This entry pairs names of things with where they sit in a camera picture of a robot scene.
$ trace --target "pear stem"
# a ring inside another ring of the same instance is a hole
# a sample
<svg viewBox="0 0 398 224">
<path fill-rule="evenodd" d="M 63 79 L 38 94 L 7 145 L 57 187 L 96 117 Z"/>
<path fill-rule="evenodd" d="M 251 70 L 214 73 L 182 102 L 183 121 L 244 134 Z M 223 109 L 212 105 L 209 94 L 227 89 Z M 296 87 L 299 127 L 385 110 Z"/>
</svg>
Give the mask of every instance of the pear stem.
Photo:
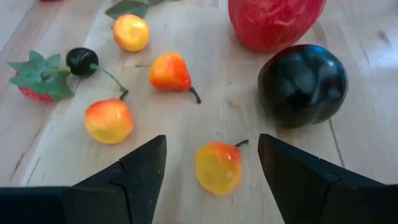
<svg viewBox="0 0 398 224">
<path fill-rule="evenodd" d="M 194 87 L 190 87 L 188 89 L 191 93 L 193 93 L 195 95 L 195 97 L 197 98 L 197 103 L 201 104 L 201 99 L 199 97 L 199 94 L 197 93 L 197 91 L 194 89 Z"/>
<path fill-rule="evenodd" d="M 246 139 L 246 140 L 243 140 L 243 141 L 241 141 L 241 142 L 237 143 L 235 146 L 236 146 L 236 147 L 240 147 L 241 145 L 243 145 L 243 144 L 247 144 L 247 143 L 249 143 L 249 140 L 248 140 L 248 139 Z"/>
<path fill-rule="evenodd" d="M 99 71 L 102 71 L 102 72 L 106 73 L 107 75 L 109 75 L 109 77 L 111 77 L 119 85 L 119 89 L 120 89 L 121 92 L 126 91 L 126 88 L 124 86 L 122 86 L 122 84 L 120 84 L 119 81 L 111 73 L 109 73 L 105 69 L 100 68 L 98 65 L 96 65 L 94 63 L 90 64 L 90 68 L 96 69 L 96 70 L 99 70 Z"/>
<path fill-rule="evenodd" d="M 42 74 L 42 78 L 47 80 L 49 79 L 54 73 L 58 73 L 58 72 L 69 72 L 70 73 L 70 67 L 66 67 L 66 68 L 57 68 L 48 72 L 45 72 Z"/>
<path fill-rule="evenodd" d="M 122 95 L 119 97 L 119 100 L 123 101 L 124 97 L 129 93 L 129 90 L 125 90 Z"/>
</svg>

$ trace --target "table surface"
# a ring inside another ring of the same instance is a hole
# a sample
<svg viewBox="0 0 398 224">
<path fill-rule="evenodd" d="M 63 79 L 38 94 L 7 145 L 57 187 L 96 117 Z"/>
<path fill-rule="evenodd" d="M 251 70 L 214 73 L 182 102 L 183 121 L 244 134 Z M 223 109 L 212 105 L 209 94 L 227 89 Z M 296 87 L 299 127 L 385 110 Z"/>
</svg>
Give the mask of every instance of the table surface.
<svg viewBox="0 0 398 224">
<path fill-rule="evenodd" d="M 260 133 L 384 183 L 398 182 L 398 4 L 395 0 L 333 0 L 301 44 L 330 49 L 349 76 L 346 100 L 331 119 L 294 130 L 276 129 L 256 95 L 257 74 L 272 55 L 242 47 L 231 28 L 226 0 L 163 2 L 146 15 L 150 44 L 137 54 L 113 41 L 104 11 L 114 0 L 0 1 L 0 184 L 72 185 L 136 147 L 167 135 L 165 179 L 154 223 L 283 223 L 257 156 Z M 89 137 L 87 107 L 118 96 L 106 75 L 70 77 L 74 98 L 58 104 L 29 100 L 9 84 L 9 61 L 74 47 L 95 50 L 100 64 L 130 90 L 126 103 L 134 132 L 116 145 Z M 165 52 L 186 60 L 191 94 L 162 93 L 148 82 L 149 66 Z M 211 140 L 242 148 L 243 179 L 232 194 L 214 197 L 198 184 L 194 152 Z"/>
</svg>

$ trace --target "wooden table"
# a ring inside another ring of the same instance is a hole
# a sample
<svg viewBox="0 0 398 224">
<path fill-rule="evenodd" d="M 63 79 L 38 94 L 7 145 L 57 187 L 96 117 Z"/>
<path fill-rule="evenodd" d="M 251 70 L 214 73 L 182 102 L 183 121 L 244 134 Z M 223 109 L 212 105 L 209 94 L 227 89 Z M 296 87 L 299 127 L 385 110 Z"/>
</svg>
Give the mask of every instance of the wooden table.
<svg viewBox="0 0 398 224">
<path fill-rule="evenodd" d="M 271 55 L 251 52 L 235 38 L 226 0 L 163 2 L 146 21 L 150 44 L 138 54 L 113 41 L 104 15 L 113 0 L 0 1 L 0 184 L 72 185 L 159 134 L 167 135 L 167 170 L 154 223 L 283 223 L 257 156 L 260 133 L 277 136 L 316 156 L 384 183 L 398 182 L 398 4 L 395 0 L 332 0 L 299 41 L 330 49 L 345 64 L 349 91 L 327 122 L 276 129 L 256 95 L 257 74 Z M 117 85 L 97 73 L 71 77 L 74 98 L 58 104 L 31 101 L 9 84 L 8 61 L 85 46 L 130 90 L 126 103 L 134 132 L 108 146 L 89 137 L 83 115 L 94 101 L 118 96 Z M 203 103 L 189 93 L 162 93 L 148 82 L 162 53 L 180 52 Z M 243 147 L 243 179 L 217 197 L 199 186 L 194 152 L 211 140 Z"/>
</svg>

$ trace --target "yellow fruit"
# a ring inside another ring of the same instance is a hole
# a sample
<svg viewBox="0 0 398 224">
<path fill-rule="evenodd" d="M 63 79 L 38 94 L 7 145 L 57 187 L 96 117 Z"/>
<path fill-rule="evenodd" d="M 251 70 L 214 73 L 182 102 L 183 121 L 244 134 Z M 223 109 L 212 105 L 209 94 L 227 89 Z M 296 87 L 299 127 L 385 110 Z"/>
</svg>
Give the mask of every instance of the yellow fruit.
<svg viewBox="0 0 398 224">
<path fill-rule="evenodd" d="M 147 23 L 140 17 L 126 14 L 115 21 L 113 37 L 122 49 L 137 52 L 148 44 L 149 28 Z"/>
<path fill-rule="evenodd" d="M 105 144 L 121 142 L 133 130 L 132 114 L 119 99 L 108 99 L 93 103 L 85 113 L 88 133 Z"/>
</svg>

